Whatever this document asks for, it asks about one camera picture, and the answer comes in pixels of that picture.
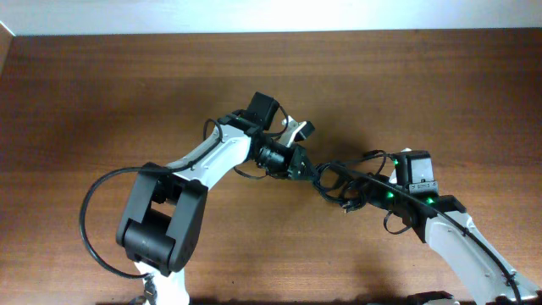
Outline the black USB cable long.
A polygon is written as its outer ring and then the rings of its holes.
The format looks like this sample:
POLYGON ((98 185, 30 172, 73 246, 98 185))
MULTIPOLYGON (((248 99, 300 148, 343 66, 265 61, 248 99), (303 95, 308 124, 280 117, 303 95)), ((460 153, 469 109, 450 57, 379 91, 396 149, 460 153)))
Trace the black USB cable long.
POLYGON ((369 180, 355 174, 352 166, 366 163, 371 160, 381 159, 381 164, 375 173, 368 172, 368 175, 379 175, 384 169, 390 155, 384 150, 372 150, 365 152, 361 157, 340 161, 334 159, 327 163, 320 163, 318 167, 321 171, 321 179, 314 181, 312 186, 319 195, 332 203, 341 206, 353 203, 365 203, 369 188, 369 180), (327 172, 336 175, 336 179, 331 186, 325 186, 323 177, 327 172))

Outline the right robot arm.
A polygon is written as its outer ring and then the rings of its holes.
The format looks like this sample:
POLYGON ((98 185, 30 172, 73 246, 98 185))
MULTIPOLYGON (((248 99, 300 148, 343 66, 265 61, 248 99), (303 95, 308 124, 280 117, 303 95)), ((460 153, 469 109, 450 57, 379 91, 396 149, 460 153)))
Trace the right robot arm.
POLYGON ((365 175, 375 205, 403 220, 439 254, 477 304, 540 304, 541 287, 522 275, 481 234, 467 209, 440 195, 429 152, 393 153, 391 177, 365 175))

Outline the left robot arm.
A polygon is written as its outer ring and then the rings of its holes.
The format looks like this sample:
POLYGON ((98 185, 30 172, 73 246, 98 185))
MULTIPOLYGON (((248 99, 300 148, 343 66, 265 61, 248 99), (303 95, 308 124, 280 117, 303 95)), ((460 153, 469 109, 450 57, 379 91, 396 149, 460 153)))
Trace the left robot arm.
POLYGON ((142 277, 138 303, 189 303, 184 268, 198 242, 207 195, 230 170, 252 160, 275 179, 313 179, 315 169, 299 143, 314 126, 286 115, 283 130, 272 134, 280 109, 257 92, 247 108, 214 120, 213 132, 183 158, 139 169, 116 233, 142 277))

